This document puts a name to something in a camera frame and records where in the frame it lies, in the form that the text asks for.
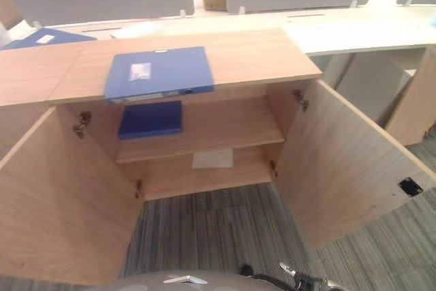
cabinet shelf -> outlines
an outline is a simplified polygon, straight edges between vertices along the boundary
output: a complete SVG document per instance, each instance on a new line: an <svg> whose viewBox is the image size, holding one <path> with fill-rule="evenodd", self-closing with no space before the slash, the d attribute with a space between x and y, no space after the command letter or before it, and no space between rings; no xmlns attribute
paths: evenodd
<svg viewBox="0 0 436 291"><path fill-rule="evenodd" d="M232 168L192 168L193 155L144 162L145 200L155 200L228 187L271 182L270 170L260 147L234 151Z"/></svg>
<svg viewBox="0 0 436 291"><path fill-rule="evenodd" d="M121 141L117 163L283 142L264 97L183 107L183 132Z"/></svg>

blue folder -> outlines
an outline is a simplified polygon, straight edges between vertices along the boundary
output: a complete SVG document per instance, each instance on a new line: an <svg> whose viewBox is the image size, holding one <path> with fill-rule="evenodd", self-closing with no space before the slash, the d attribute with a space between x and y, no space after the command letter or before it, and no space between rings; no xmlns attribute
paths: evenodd
<svg viewBox="0 0 436 291"><path fill-rule="evenodd" d="M6 49L19 49L28 47L47 46L49 44L66 44L68 42L81 42L96 40L95 37L88 37L86 35L69 33L54 29L39 29L32 33L23 40L14 40L2 48Z"/></svg>
<svg viewBox="0 0 436 291"><path fill-rule="evenodd" d="M182 132L182 103L131 105L124 108L118 130L121 140Z"/></svg>
<svg viewBox="0 0 436 291"><path fill-rule="evenodd" d="M104 95L128 102L213 91L204 47L120 54L114 57Z"/></svg>

wooden cabinet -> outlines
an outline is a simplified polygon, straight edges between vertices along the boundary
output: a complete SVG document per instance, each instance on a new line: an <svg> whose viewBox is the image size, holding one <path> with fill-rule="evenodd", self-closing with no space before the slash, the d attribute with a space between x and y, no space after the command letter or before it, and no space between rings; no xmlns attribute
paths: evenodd
<svg viewBox="0 0 436 291"><path fill-rule="evenodd" d="M205 45L216 90L142 102L181 100L183 133L119 140L123 105L102 97L113 54L198 44ZM52 105L29 130L23 126L0 161L2 274L75 284L115 280L143 200L272 181L316 248L407 202L397 185L403 179L423 189L435 185L428 168L319 80L318 69L280 31L32 51L0 53L3 94L33 79L44 86L0 97L2 105ZM50 51L59 54L56 63L46 60ZM18 52L31 57L32 70L12 65ZM2 75L2 63L14 67L13 78ZM84 111L92 119L80 138L73 126ZM233 149L233 167L192 168L194 153L216 149Z"/></svg>

desk surface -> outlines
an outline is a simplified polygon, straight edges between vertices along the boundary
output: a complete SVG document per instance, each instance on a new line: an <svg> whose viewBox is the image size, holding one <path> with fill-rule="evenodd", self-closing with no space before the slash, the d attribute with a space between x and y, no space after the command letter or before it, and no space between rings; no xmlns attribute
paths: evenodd
<svg viewBox="0 0 436 291"><path fill-rule="evenodd" d="M196 12L186 18L153 20L161 25L155 35L191 35L210 32L282 28L308 55L331 55L370 50L417 48L436 44L436 28L430 26L436 6L402 7L396 0L369 0L364 7L327 10L267 12L230 15L209 12L202 0L194 0ZM130 22L97 22L56 27L63 31L110 39L110 33ZM34 31L25 22L13 28L13 39Z"/></svg>
<svg viewBox="0 0 436 291"><path fill-rule="evenodd" d="M0 52L0 106L104 99L116 54L204 46L215 88L319 78L280 29L164 35Z"/></svg>

white paper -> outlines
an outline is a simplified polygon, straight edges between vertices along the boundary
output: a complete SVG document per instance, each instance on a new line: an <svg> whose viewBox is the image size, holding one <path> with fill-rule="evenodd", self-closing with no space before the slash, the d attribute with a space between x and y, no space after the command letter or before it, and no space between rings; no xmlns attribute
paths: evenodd
<svg viewBox="0 0 436 291"><path fill-rule="evenodd" d="M151 78L151 63L132 64L129 81L149 80Z"/></svg>
<svg viewBox="0 0 436 291"><path fill-rule="evenodd" d="M53 40L55 38L54 35L46 34L44 37L36 41L37 44L46 44L47 42Z"/></svg>
<svg viewBox="0 0 436 291"><path fill-rule="evenodd" d="M154 34L154 32L162 29L160 24L156 22L141 22L112 32L110 35L115 39L130 39L132 37L143 37L145 35Z"/></svg>
<svg viewBox="0 0 436 291"><path fill-rule="evenodd" d="M193 154L192 168L231 168L233 149L205 151Z"/></svg>

